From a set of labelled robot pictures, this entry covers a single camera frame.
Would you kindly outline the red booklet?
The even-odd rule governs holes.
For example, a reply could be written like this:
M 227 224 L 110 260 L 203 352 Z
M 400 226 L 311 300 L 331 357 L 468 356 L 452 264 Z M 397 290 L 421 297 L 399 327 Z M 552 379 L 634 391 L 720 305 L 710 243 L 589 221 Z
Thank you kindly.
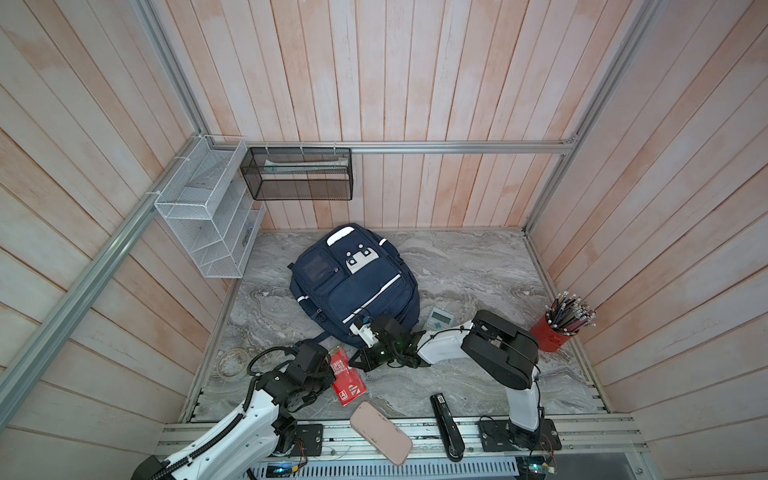
M 331 351 L 330 365 L 335 376 L 333 389 L 342 406 L 349 405 L 367 392 L 360 374 L 349 365 L 349 358 L 343 348 L 335 347 Z

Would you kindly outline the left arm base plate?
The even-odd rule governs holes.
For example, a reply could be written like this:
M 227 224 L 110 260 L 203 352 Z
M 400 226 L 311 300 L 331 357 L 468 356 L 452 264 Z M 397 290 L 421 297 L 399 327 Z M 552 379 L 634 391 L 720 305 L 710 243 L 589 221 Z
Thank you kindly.
M 320 423 L 298 424 L 289 427 L 278 437 L 274 456 L 308 456 L 321 455 L 323 446 L 324 426 Z

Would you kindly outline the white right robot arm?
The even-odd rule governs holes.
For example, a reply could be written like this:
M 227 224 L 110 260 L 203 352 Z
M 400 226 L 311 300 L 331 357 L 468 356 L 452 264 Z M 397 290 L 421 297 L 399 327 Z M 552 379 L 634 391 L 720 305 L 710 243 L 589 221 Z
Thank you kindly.
M 364 342 L 350 359 L 352 367 L 371 371 L 393 363 L 417 369 L 469 358 L 505 387 L 511 424 L 526 433 L 539 430 L 541 395 L 535 375 L 539 343 L 505 318 L 479 310 L 472 320 L 459 326 L 412 332 L 395 318 L 381 316 L 353 320 L 349 330 Z

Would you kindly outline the navy blue backpack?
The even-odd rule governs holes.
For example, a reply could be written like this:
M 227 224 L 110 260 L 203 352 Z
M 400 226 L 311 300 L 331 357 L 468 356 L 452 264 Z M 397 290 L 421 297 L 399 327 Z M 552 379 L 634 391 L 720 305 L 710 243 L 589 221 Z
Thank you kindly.
M 288 268 L 290 292 L 322 328 L 316 343 L 333 337 L 364 348 L 352 327 L 367 318 L 389 316 L 407 331 L 418 324 L 420 296 L 412 271 L 391 242 L 356 223 L 333 229 Z

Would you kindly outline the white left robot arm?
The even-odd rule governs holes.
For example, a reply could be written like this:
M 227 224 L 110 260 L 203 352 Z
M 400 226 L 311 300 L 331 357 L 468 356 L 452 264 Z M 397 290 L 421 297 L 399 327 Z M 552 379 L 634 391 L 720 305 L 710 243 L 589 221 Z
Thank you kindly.
M 314 341 L 272 347 L 247 366 L 245 399 L 188 446 L 151 456 L 134 479 L 236 479 L 258 461 L 298 446 L 294 414 L 335 382 L 328 350 Z

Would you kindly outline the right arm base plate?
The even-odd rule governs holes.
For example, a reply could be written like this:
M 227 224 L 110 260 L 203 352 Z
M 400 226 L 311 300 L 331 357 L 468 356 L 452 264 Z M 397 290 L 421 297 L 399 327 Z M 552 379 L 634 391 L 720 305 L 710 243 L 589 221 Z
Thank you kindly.
M 478 422 L 482 448 L 485 452 L 520 451 L 559 451 L 562 442 L 554 422 L 549 418 L 542 418 L 539 427 L 533 431 L 527 431 L 514 425 L 510 420 L 496 420 L 489 416 L 482 416 Z

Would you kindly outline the light blue calculator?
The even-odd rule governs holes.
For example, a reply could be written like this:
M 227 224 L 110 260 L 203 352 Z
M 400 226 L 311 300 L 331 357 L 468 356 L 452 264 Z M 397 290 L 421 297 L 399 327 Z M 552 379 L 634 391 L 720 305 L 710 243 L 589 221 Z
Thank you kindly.
M 425 320 L 424 328 L 430 331 L 445 330 L 453 325 L 454 319 L 452 313 L 433 307 Z

